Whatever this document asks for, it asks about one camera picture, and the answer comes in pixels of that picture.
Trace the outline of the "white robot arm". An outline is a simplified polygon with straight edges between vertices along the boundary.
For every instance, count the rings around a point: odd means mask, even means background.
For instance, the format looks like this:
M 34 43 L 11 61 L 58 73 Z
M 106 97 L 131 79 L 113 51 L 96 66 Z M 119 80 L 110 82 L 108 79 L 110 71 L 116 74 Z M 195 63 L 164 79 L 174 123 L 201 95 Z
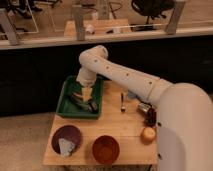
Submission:
M 79 62 L 82 86 L 100 74 L 157 108 L 158 171 L 213 171 L 213 101 L 203 89 L 112 63 L 102 45 L 83 51 Z

